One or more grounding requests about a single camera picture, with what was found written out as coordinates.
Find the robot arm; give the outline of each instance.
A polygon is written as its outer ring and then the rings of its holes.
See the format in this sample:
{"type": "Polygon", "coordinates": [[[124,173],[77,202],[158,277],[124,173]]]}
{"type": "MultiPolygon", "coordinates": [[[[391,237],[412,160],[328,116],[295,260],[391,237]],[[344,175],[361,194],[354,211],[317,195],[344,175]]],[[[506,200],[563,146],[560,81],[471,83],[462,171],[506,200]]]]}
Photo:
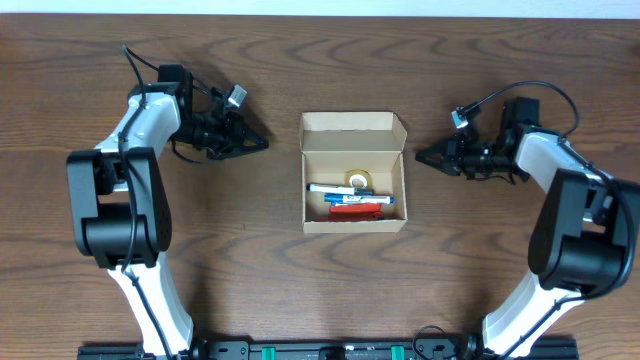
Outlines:
{"type": "Polygon", "coordinates": [[[213,110],[196,113],[191,109],[192,82],[182,66],[160,66],[157,82],[144,89],[138,85],[129,94],[129,109],[113,133],[95,149],[74,151],[67,159],[76,245],[120,285],[140,326],[142,350],[156,356],[186,355],[194,349],[193,321],[180,302],[167,261],[171,214],[157,159],[169,140],[206,149],[210,160],[268,147],[235,111],[244,89],[236,85],[225,93],[212,88],[208,95],[213,110]],[[119,149],[123,132],[126,142],[119,149]],[[245,145],[245,139],[255,145],[245,145]],[[100,198],[125,191],[135,197],[133,244],[131,204],[102,203],[100,198]],[[131,264],[125,265],[127,258],[131,264]]]}
{"type": "Polygon", "coordinates": [[[506,173],[513,184],[513,175],[523,181],[532,177],[547,193],[529,244],[530,270],[483,319],[482,341],[467,356],[523,357],[563,314],[621,286],[629,276],[625,262],[633,261],[640,186],[613,180],[578,155],[564,136],[542,128],[537,100],[507,101],[497,141],[485,144],[477,142],[471,125],[479,113],[477,107],[469,111],[472,106],[454,111],[458,133],[453,139],[419,152],[416,159],[470,180],[488,179],[494,172],[506,173]],[[607,185],[611,183],[633,205],[631,218],[607,185]],[[583,229],[584,222],[604,231],[583,229]]]}

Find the cardboard box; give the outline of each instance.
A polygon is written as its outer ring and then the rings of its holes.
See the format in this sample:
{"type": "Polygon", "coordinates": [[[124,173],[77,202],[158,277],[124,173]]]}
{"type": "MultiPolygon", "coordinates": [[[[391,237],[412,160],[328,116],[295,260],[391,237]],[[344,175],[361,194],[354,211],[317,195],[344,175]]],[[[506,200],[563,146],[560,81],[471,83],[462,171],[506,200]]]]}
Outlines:
{"type": "Polygon", "coordinates": [[[302,114],[302,229],[305,233],[398,232],[407,222],[402,150],[407,139],[391,112],[313,112],[302,114]],[[350,170],[365,170],[376,195],[393,195],[382,205],[385,220],[316,222],[330,204],[307,184],[342,185],[350,170]]]}

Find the white marker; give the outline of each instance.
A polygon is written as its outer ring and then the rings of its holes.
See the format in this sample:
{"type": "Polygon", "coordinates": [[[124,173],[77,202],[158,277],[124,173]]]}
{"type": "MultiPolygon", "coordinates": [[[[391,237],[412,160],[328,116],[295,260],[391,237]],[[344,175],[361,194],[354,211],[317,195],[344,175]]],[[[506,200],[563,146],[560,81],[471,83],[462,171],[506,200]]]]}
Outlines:
{"type": "Polygon", "coordinates": [[[393,196],[351,196],[326,194],[324,201],[344,204],[393,204],[393,196]]]}
{"type": "Polygon", "coordinates": [[[307,190],[312,192],[322,192],[326,194],[373,195],[373,190],[371,189],[358,189],[348,186],[309,184],[307,185],[307,190]]]}

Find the table surface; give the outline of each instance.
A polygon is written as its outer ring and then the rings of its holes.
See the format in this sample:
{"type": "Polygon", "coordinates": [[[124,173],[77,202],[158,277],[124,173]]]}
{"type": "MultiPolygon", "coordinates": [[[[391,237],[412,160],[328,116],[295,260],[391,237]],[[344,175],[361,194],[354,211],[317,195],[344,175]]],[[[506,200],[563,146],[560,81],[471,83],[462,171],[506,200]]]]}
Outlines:
{"type": "MultiPolygon", "coordinates": [[[[170,152],[160,159],[174,280],[210,333],[293,340],[477,329],[527,271],[544,193],[533,181],[449,178],[413,159],[453,133],[455,106],[503,85],[537,79],[566,90],[583,116],[574,147],[640,181],[639,22],[3,15],[1,358],[74,359],[83,342],[140,340],[121,290],[75,247],[65,171],[70,151],[95,146],[124,114],[135,77],[122,43],[208,84],[241,84],[248,121],[271,142],[211,166],[170,152]],[[302,234],[304,111],[399,115],[409,132],[401,232],[302,234]]],[[[553,92],[515,95],[542,100],[543,125],[570,126],[553,92]]],[[[506,98],[483,107],[483,138],[497,135],[506,98]]],[[[575,336],[583,359],[640,356],[639,297],[636,274],[551,332],[575,336]]]]}

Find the cable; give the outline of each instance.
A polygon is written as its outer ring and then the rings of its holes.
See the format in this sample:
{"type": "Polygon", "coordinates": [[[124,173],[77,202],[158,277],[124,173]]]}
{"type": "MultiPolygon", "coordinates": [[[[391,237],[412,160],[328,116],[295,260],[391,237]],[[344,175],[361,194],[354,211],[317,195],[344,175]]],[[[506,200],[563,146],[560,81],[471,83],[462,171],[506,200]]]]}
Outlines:
{"type": "Polygon", "coordinates": [[[544,323],[547,322],[547,320],[549,320],[549,318],[556,311],[559,311],[562,308],[562,305],[569,302],[574,302],[574,301],[593,300],[593,299],[597,299],[610,294],[611,292],[613,292],[613,290],[617,289],[618,287],[624,284],[627,278],[627,274],[631,271],[631,268],[633,267],[633,261],[634,261],[635,252],[636,252],[636,241],[634,236],[635,230],[633,228],[633,218],[631,217],[631,208],[629,207],[629,203],[627,202],[627,199],[625,198],[624,194],[622,194],[622,192],[620,191],[617,183],[615,183],[611,178],[609,178],[609,176],[605,174],[603,171],[596,168],[592,162],[589,162],[585,160],[582,156],[580,156],[580,154],[578,154],[569,145],[567,145],[566,140],[561,141],[559,145],[565,151],[567,151],[572,157],[574,157],[586,169],[588,169],[595,175],[599,176],[602,182],[605,184],[605,186],[609,190],[609,192],[613,194],[613,197],[616,199],[616,201],[620,205],[620,208],[622,209],[622,212],[624,214],[625,223],[627,226],[627,248],[625,249],[624,261],[622,266],[620,267],[620,270],[618,271],[618,275],[616,275],[615,280],[612,281],[611,284],[609,284],[603,290],[597,293],[585,294],[582,296],[566,298],[566,299],[562,299],[554,302],[553,307],[540,320],[538,320],[538,322],[536,322],[536,324],[531,329],[529,329],[529,331],[527,331],[524,335],[520,336],[520,338],[518,339],[518,341],[516,341],[515,344],[513,344],[506,352],[504,352],[502,355],[498,357],[498,359],[500,360],[509,358],[509,355],[511,355],[520,345],[522,345],[536,331],[538,331],[538,329],[542,325],[544,325],[544,323]]]}
{"type": "MultiPolygon", "coordinates": [[[[151,64],[150,62],[146,61],[145,59],[140,57],[138,54],[136,54],[133,51],[131,51],[131,49],[127,48],[127,52],[131,56],[136,58],[136,60],[140,61],[141,63],[143,63],[144,65],[146,65],[150,69],[155,70],[156,72],[160,71],[160,68],[158,68],[157,66],[155,66],[155,65],[151,64]]],[[[195,76],[193,77],[193,80],[195,80],[196,82],[198,82],[198,84],[200,84],[200,86],[202,86],[202,87],[199,87],[199,86],[196,86],[196,85],[191,85],[194,90],[199,91],[199,92],[209,96],[209,98],[213,99],[213,93],[211,91],[207,91],[206,90],[208,88],[208,86],[202,80],[198,79],[195,76]]]]}
{"type": "Polygon", "coordinates": [[[141,58],[140,56],[138,56],[136,53],[134,53],[133,51],[131,51],[129,48],[127,48],[127,51],[129,52],[129,54],[131,56],[133,56],[134,58],[136,58],[136,60],[140,61],[141,63],[147,65],[148,67],[150,67],[151,69],[155,70],[155,71],[160,71],[159,68],[157,68],[156,66],[153,66],[153,64],[151,64],[150,62],[148,62],[147,60],[141,58]]]}
{"type": "Polygon", "coordinates": [[[129,60],[129,64],[131,64],[131,68],[133,68],[133,72],[135,73],[136,78],[138,79],[138,85],[140,86],[140,101],[138,103],[138,108],[136,109],[136,111],[133,113],[133,115],[131,115],[129,120],[127,120],[127,122],[122,127],[122,130],[118,133],[118,156],[120,158],[120,163],[122,164],[122,171],[124,172],[125,181],[127,183],[127,189],[129,191],[129,209],[131,211],[131,237],[129,239],[129,248],[127,250],[127,255],[124,258],[120,271],[122,271],[122,273],[125,274],[131,280],[132,285],[136,288],[138,295],[140,296],[140,301],[142,301],[142,305],[144,306],[147,312],[147,315],[149,316],[149,319],[151,319],[151,322],[153,323],[153,326],[155,327],[156,332],[158,333],[160,342],[162,342],[162,347],[164,348],[165,356],[167,357],[168,360],[171,360],[173,357],[171,356],[171,350],[169,350],[167,339],[164,335],[164,332],[162,332],[162,329],[160,328],[160,324],[158,323],[158,320],[156,319],[155,314],[151,310],[151,306],[149,305],[149,302],[147,301],[147,298],[144,295],[144,291],[142,291],[142,287],[140,287],[138,278],[133,274],[133,272],[126,271],[127,267],[129,266],[129,264],[131,264],[131,261],[133,260],[133,251],[134,251],[135,241],[138,233],[138,203],[136,201],[135,188],[133,186],[133,179],[131,178],[131,169],[129,169],[131,164],[129,163],[129,159],[125,153],[124,144],[127,142],[127,135],[129,133],[129,129],[131,128],[135,120],[138,118],[138,116],[142,113],[142,111],[144,111],[145,106],[147,104],[147,94],[144,89],[144,82],[142,81],[142,76],[140,75],[140,71],[138,71],[138,67],[133,62],[132,56],[140,60],[143,64],[151,68],[154,68],[154,67],[153,65],[142,60],[138,55],[131,52],[131,50],[129,50],[129,48],[126,45],[122,45],[122,52],[124,56],[127,58],[127,60],[129,60]]]}
{"type": "Polygon", "coordinates": [[[129,280],[131,280],[131,285],[133,285],[133,287],[136,288],[136,291],[138,292],[138,296],[140,297],[140,301],[142,302],[142,306],[144,306],[144,310],[147,312],[147,316],[149,316],[149,319],[151,320],[153,327],[156,329],[156,332],[158,333],[158,337],[160,338],[160,342],[162,343],[162,348],[164,349],[164,353],[165,353],[165,356],[167,357],[167,360],[173,359],[173,356],[171,356],[171,350],[169,349],[169,343],[167,342],[167,338],[165,337],[164,333],[162,332],[162,329],[160,328],[160,323],[158,322],[158,319],[156,319],[156,316],[153,313],[153,310],[151,309],[151,305],[149,305],[149,301],[147,300],[147,297],[145,296],[144,291],[140,286],[138,277],[135,276],[135,274],[132,271],[128,271],[124,274],[129,278],[129,280]]]}
{"type": "Polygon", "coordinates": [[[214,162],[217,160],[217,159],[216,159],[216,157],[215,157],[215,151],[213,151],[213,149],[212,149],[212,148],[205,147],[204,149],[205,149],[205,151],[207,152],[207,155],[208,155],[208,154],[212,154],[212,155],[211,155],[211,157],[210,157],[210,158],[208,158],[208,160],[207,160],[206,162],[203,162],[203,161],[197,161],[197,160],[193,160],[193,159],[189,159],[188,157],[186,157],[186,156],[184,156],[184,155],[182,155],[182,154],[180,154],[180,153],[178,152],[178,149],[176,148],[176,141],[175,141],[175,140],[173,140],[173,139],[171,139],[171,151],[173,152],[173,154],[174,154],[178,159],[183,160],[183,161],[186,161],[186,162],[188,162],[189,164],[196,164],[196,165],[199,165],[199,164],[211,164],[211,163],[214,163],[214,162]]]}
{"type": "Polygon", "coordinates": [[[127,183],[127,189],[129,190],[129,209],[131,211],[131,237],[129,239],[129,249],[127,250],[127,256],[124,258],[124,262],[122,263],[122,268],[120,269],[122,273],[127,270],[127,267],[131,263],[133,259],[133,248],[135,247],[136,237],[138,235],[138,203],[136,201],[135,189],[133,187],[133,180],[131,179],[131,171],[129,170],[129,159],[127,158],[124,152],[124,144],[127,142],[127,135],[129,134],[129,129],[138,118],[140,113],[144,110],[144,107],[147,104],[147,94],[144,90],[144,82],[142,81],[142,76],[140,75],[140,71],[138,71],[138,67],[133,62],[131,58],[132,53],[126,45],[122,45],[122,53],[129,60],[129,64],[131,68],[133,68],[133,72],[138,79],[138,85],[140,86],[140,94],[141,99],[138,103],[138,108],[131,115],[129,120],[124,124],[122,130],[118,133],[118,156],[120,158],[120,163],[122,164],[122,171],[124,172],[125,181],[127,183]]]}
{"type": "Polygon", "coordinates": [[[502,179],[504,181],[506,181],[507,183],[511,184],[511,185],[515,185],[516,182],[515,180],[513,180],[513,175],[509,174],[509,178],[507,179],[506,177],[502,176],[502,175],[491,175],[491,176],[485,176],[483,178],[475,178],[476,181],[487,181],[487,180],[491,180],[491,179],[502,179]]]}
{"type": "Polygon", "coordinates": [[[575,116],[575,123],[573,124],[573,126],[565,131],[562,134],[562,138],[566,138],[567,136],[569,136],[572,132],[574,132],[579,126],[580,126],[580,113],[578,112],[578,107],[576,106],[576,104],[573,102],[573,100],[571,100],[571,97],[569,97],[569,95],[567,95],[567,93],[565,93],[562,89],[560,89],[559,87],[548,83],[546,81],[537,81],[537,80],[527,80],[527,81],[519,81],[516,83],[513,83],[511,85],[507,85],[497,91],[495,91],[494,93],[492,93],[491,95],[487,96],[486,98],[478,101],[477,103],[474,103],[468,107],[464,108],[465,113],[468,113],[469,111],[477,108],[478,106],[486,103],[487,101],[493,99],[494,97],[502,94],[503,92],[513,89],[514,87],[518,87],[518,86],[525,86],[525,85],[537,85],[537,86],[544,86],[547,88],[550,88],[552,90],[555,90],[558,94],[560,94],[563,98],[565,98],[565,100],[567,100],[567,102],[569,103],[569,105],[571,106],[571,109],[573,110],[573,114],[575,116]]]}
{"type": "MultiPolygon", "coordinates": [[[[418,341],[418,336],[419,336],[423,331],[428,330],[428,329],[435,329],[435,330],[440,331],[441,333],[443,333],[443,334],[444,334],[444,336],[445,336],[445,337],[447,337],[447,338],[449,339],[449,341],[451,341],[451,338],[448,336],[447,332],[446,332],[446,331],[444,331],[444,330],[442,330],[442,328],[441,328],[441,327],[439,327],[439,326],[436,326],[436,325],[427,325],[427,326],[423,327],[422,329],[418,330],[418,332],[416,333],[416,335],[413,337],[413,341],[411,341],[411,347],[413,348],[413,352],[415,352],[417,356],[419,356],[420,358],[422,358],[422,360],[433,360],[433,359],[431,359],[431,358],[428,358],[428,357],[424,356],[424,354],[422,354],[422,352],[418,351],[418,349],[416,348],[416,342],[418,341]]],[[[450,355],[450,356],[444,357],[443,359],[452,359],[452,358],[453,358],[453,357],[455,357],[455,356],[456,356],[456,355],[455,355],[455,351],[454,351],[454,354],[453,354],[453,355],[450,355]]]]}

